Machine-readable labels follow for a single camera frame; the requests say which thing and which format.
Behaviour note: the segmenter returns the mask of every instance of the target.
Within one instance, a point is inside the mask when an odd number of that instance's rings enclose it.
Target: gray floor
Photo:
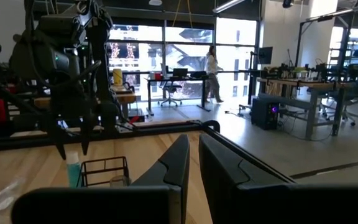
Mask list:
[[[226,110],[237,113],[237,106],[243,103],[231,99],[223,104],[210,103],[211,112],[206,112],[195,106],[199,101],[184,101],[179,107],[160,107],[153,102],[152,108],[155,116],[149,120],[181,120],[200,119],[202,121],[216,119],[221,124],[221,133],[234,141],[246,151],[262,159],[270,166],[286,175],[296,175],[313,170],[321,170],[317,175],[297,179],[302,183],[327,183],[349,182],[358,183],[358,165],[346,167],[352,163],[358,163],[358,120],[356,126],[351,127],[350,121],[342,122],[338,137],[329,136],[331,127],[316,128],[313,138],[316,141],[304,141],[297,139],[284,131],[264,131],[251,125],[249,116],[240,118],[234,114],[226,114]],[[351,106],[349,111],[358,114],[358,105]],[[285,122],[287,131],[300,138],[305,131],[304,121],[289,119]],[[334,167],[329,172],[323,169]]]

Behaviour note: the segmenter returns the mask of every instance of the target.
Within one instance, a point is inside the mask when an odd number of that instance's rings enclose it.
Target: computer tower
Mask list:
[[[252,100],[251,123],[263,130],[277,129],[279,103],[254,98]]]

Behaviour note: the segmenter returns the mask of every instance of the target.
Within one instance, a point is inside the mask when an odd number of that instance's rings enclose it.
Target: floor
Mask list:
[[[201,132],[184,133],[190,143],[190,171],[186,223],[212,223],[209,207],[201,180],[198,158],[198,137]],[[115,139],[91,142],[86,156],[82,155],[80,144],[66,145],[66,151],[77,151],[80,161],[125,156],[132,181],[138,179],[171,146],[181,133],[144,136],[139,138]],[[121,162],[107,161],[89,164],[88,171],[122,166]],[[120,173],[104,172],[88,176],[89,184],[108,181]],[[68,185],[67,169],[55,146],[35,149],[18,149],[0,152],[0,190],[13,180],[25,181],[12,192],[23,194],[41,187],[64,187]],[[9,222],[9,211],[0,213],[0,223]]]
[[[358,183],[358,119],[354,127],[350,121],[342,122],[338,137],[329,136],[331,128],[322,126],[314,129],[315,141],[304,141],[299,139],[305,131],[304,121],[285,122],[285,130],[292,130],[291,135],[284,131],[264,131],[251,124],[249,115],[236,116],[238,104],[244,102],[245,98],[232,98],[220,105],[210,103],[211,112],[195,106],[199,101],[184,101],[179,107],[160,107],[153,102],[155,116],[150,120],[216,119],[224,136],[299,183]],[[358,105],[348,107],[348,111],[358,114]]]

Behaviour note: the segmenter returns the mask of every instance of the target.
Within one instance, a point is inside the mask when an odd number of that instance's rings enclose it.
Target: laptop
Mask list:
[[[173,76],[185,78],[187,77],[187,68],[174,68],[173,69]]]

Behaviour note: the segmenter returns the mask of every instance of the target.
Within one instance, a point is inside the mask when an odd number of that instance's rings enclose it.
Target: wire basket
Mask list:
[[[77,187],[117,187],[131,184],[124,156],[95,159],[81,164]]]

